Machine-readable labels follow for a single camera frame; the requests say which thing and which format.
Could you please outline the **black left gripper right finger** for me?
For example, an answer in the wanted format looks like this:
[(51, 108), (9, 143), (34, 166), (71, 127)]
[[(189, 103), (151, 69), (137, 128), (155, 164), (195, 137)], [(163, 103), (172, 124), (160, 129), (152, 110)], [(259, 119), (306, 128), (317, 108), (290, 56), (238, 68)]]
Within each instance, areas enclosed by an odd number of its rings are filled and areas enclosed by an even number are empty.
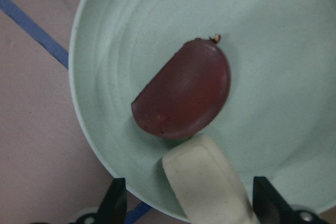
[(260, 223), (296, 223), (293, 208), (266, 177), (254, 177), (253, 210)]

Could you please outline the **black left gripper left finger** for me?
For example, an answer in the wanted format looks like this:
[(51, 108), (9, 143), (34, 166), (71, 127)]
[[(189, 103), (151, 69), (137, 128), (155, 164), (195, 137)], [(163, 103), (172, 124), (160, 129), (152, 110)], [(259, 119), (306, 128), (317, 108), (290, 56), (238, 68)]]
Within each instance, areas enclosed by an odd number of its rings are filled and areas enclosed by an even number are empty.
[(124, 223), (127, 213), (125, 178), (115, 178), (97, 211), (97, 223)]

